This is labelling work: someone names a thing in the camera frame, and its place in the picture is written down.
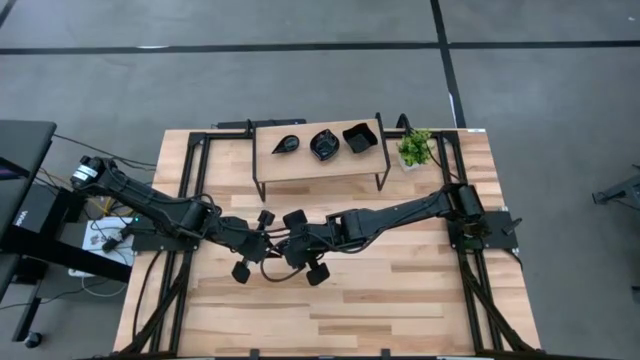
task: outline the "small wooden table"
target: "small wooden table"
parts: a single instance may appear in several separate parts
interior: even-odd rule
[[[190,132],[165,133],[155,189],[178,194]],[[487,134],[460,130],[459,138],[467,177],[485,209],[504,206]],[[268,204],[276,214],[273,227],[281,227],[281,216],[297,209],[305,210],[309,222],[322,223],[327,214],[381,209],[438,190],[442,172],[433,162],[402,171],[397,141],[387,141],[391,171],[380,192],[366,175],[274,183]],[[204,192],[214,197],[224,215],[242,217],[255,226],[265,205],[251,177],[251,143],[212,142],[210,151],[216,155],[208,158]],[[454,168],[453,156],[448,159]],[[195,182],[196,168],[190,184]],[[496,306],[524,341],[539,347],[520,265],[502,250],[484,254]],[[143,253],[135,259],[114,350],[131,342],[133,315],[153,255]],[[157,305],[164,259],[162,254],[150,272],[138,330]],[[252,348],[264,356],[377,356],[381,348],[394,355],[474,354],[457,256],[443,219],[389,230],[356,255],[327,253],[323,261],[331,277],[318,287],[310,287],[304,275],[269,283],[255,265],[249,282],[238,284],[230,274],[238,260],[226,248],[201,242],[193,258],[179,356],[248,356]],[[291,271],[284,260],[268,261],[266,270],[274,277]],[[490,348],[485,311],[479,303],[477,307],[484,345]],[[173,313],[170,308],[165,317],[161,350],[168,349]]]
[[[342,137],[344,130],[365,123],[378,139],[378,144],[362,153],[354,154]],[[329,129],[340,140],[338,152],[326,161],[318,160],[311,152],[311,139]],[[287,135],[296,135],[300,146],[293,152],[272,154],[276,145]],[[382,190],[391,163],[382,129],[382,120],[350,120],[304,125],[256,128],[253,138],[253,180],[262,201],[266,199],[266,183],[305,180],[333,176],[375,174],[378,191]],[[384,173],[382,180],[379,174]]]

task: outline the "gray floor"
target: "gray floor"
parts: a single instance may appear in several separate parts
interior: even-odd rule
[[[441,3],[450,41],[640,38],[637,1]],[[0,47],[435,39],[429,2],[417,0],[18,0],[0,29]],[[640,305],[630,286],[640,285],[640,214],[594,206],[590,194],[640,163],[640,48],[452,57],[467,124],[488,129],[507,204],[524,218],[518,237],[544,348],[637,358]],[[60,134],[142,161],[157,157],[165,129],[246,118],[315,122],[381,111],[387,125],[400,112],[415,126],[453,125],[437,50],[0,56],[0,71],[3,118],[53,120]],[[85,153],[55,141],[45,167],[66,176]],[[12,287],[2,305],[27,293]],[[19,310],[2,311],[0,354],[104,354],[120,308],[45,305],[34,328],[48,341],[34,350],[9,342]]]

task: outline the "wood grain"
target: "wood grain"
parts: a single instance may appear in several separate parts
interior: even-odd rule
[[[375,134],[378,145],[354,154],[344,140],[342,132],[362,123],[367,124]],[[330,159],[319,161],[311,153],[309,144],[317,133],[325,129],[331,130],[340,140],[340,148]],[[287,135],[296,135],[300,139],[298,149],[285,154],[272,154],[276,145]],[[383,173],[387,169],[387,163],[379,141],[380,127],[376,119],[259,127],[256,129],[256,178],[260,182],[273,182]]]
[[[154,187],[170,195],[178,191],[188,133],[165,133]],[[487,134],[460,131],[460,140],[467,176],[478,185],[485,208],[504,206]],[[282,215],[300,208],[309,221],[323,222],[329,213],[380,209],[440,188],[442,176],[435,164],[404,173],[395,141],[388,141],[388,148],[392,169],[381,192],[370,175],[296,180],[270,185],[263,203],[251,179],[251,141],[214,141],[205,191],[226,215],[241,216],[256,225],[260,210],[269,209],[277,216],[273,226],[279,227]],[[132,316],[152,256],[136,258],[116,350],[131,341]],[[519,265],[502,251],[487,250],[485,256],[496,305],[525,341],[539,346]],[[264,355],[375,355],[383,347],[397,355],[473,353],[460,273],[443,220],[425,220],[385,232],[357,255],[327,254],[331,277],[315,288],[309,287],[302,274],[288,282],[269,283],[255,265],[249,282],[238,284],[230,275],[238,259],[237,254],[202,242],[191,271],[179,355],[246,356],[251,348],[260,348]],[[139,327],[156,305],[163,264],[164,255],[151,272]],[[291,270],[282,260],[266,265],[272,276]],[[489,348],[486,317],[479,304],[478,308]],[[164,349],[173,313],[167,318]]]

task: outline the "black dish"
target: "black dish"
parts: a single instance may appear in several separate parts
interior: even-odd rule
[[[325,129],[317,133],[316,136],[311,139],[310,146],[311,152],[320,161],[325,161],[338,152],[338,149],[340,148],[340,140],[333,135],[331,130]]]
[[[361,153],[373,145],[378,145],[378,138],[366,123],[358,124],[342,132],[342,136],[354,154]]]
[[[276,148],[271,152],[272,154],[281,154],[292,152],[300,145],[300,139],[295,135],[287,135],[280,140]]]

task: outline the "black robotic arm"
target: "black robotic arm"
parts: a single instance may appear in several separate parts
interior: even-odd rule
[[[296,270],[308,265],[311,270],[307,279],[315,286],[329,277],[326,264],[317,261],[326,252],[357,253],[386,230],[432,217],[476,224],[484,214],[472,185],[450,184],[429,196],[386,209],[353,209],[332,214],[324,224],[309,224],[304,211],[295,211],[283,217],[290,231],[288,236],[277,236],[283,240],[273,244],[264,225],[250,229],[244,219],[222,216],[222,210],[209,195],[173,198],[129,178],[111,159],[84,156],[71,183],[77,193],[110,196],[131,207],[168,236],[208,240],[238,252],[243,260],[236,264],[233,275],[242,283],[249,277],[247,262],[260,263],[275,256],[284,257]]]

